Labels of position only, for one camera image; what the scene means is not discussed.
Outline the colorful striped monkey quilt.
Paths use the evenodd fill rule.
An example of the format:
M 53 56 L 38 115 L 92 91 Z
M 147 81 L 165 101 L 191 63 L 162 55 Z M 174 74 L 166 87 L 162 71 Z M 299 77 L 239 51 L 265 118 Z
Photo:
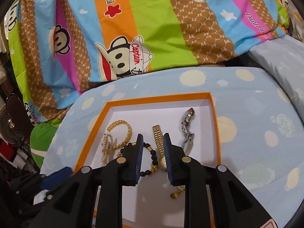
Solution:
M 37 125 L 98 83 L 242 55 L 283 36 L 287 12 L 285 0 L 14 0 L 4 23 Z

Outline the silver wristwatch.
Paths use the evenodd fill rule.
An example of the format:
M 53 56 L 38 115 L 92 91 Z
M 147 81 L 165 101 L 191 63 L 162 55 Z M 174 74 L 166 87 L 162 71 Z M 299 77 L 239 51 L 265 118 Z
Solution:
M 193 108 L 189 108 L 181 119 L 181 131 L 183 133 L 184 139 L 181 144 L 185 155 L 189 155 L 193 147 L 193 141 L 195 134 L 190 131 L 191 122 L 195 117 L 195 111 Z

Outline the gold wristwatch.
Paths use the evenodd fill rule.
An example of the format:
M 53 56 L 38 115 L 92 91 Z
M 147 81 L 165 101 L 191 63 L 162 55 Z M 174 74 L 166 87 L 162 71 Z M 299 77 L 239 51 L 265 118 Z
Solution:
M 167 171 L 166 159 L 164 154 L 163 134 L 160 125 L 154 125 L 152 127 L 152 130 L 153 130 L 156 147 L 160 156 L 158 165 L 161 169 Z

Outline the green blanket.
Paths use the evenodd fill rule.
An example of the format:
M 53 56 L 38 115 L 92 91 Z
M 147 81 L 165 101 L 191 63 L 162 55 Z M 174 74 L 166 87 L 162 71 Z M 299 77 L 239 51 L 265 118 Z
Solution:
M 60 120 L 50 120 L 47 123 L 37 124 L 30 135 L 30 151 L 33 160 L 39 168 L 42 167 L 47 150 L 60 126 Z

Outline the light blue dotted pillow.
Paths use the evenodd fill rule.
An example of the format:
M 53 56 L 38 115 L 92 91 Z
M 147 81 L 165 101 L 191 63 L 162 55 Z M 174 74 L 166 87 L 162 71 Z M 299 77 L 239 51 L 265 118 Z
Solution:
M 67 112 L 42 172 L 75 167 L 107 102 L 198 92 L 212 95 L 222 162 L 278 226 L 286 226 L 303 201 L 303 122 L 279 84 L 259 68 L 176 68 L 91 89 Z

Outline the orange white jewelry box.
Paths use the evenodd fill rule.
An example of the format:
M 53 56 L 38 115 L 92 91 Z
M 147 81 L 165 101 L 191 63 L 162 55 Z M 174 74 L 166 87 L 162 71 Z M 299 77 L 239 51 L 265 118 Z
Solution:
M 132 127 L 132 141 L 142 134 L 145 142 L 155 146 L 152 127 L 159 125 L 163 133 L 170 135 L 174 145 L 180 145 L 183 141 L 181 119 L 189 108 L 195 111 L 190 125 L 195 135 L 190 157 L 203 165 L 219 165 L 221 146 L 214 98 L 209 92 L 203 92 L 106 103 L 92 126 L 75 170 L 85 165 L 101 166 L 101 139 L 107 127 L 117 120 L 124 120 Z M 175 191 L 163 170 L 140 178 L 135 187 L 124 187 L 123 224 L 129 227 L 183 227 L 184 194 L 172 199 L 170 195 Z

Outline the black electric fan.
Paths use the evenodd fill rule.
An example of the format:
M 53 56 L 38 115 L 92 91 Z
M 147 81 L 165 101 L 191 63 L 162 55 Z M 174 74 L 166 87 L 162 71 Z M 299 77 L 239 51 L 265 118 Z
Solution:
M 21 144 L 30 138 L 34 125 L 24 104 L 10 94 L 1 107 L 1 138 L 9 144 Z

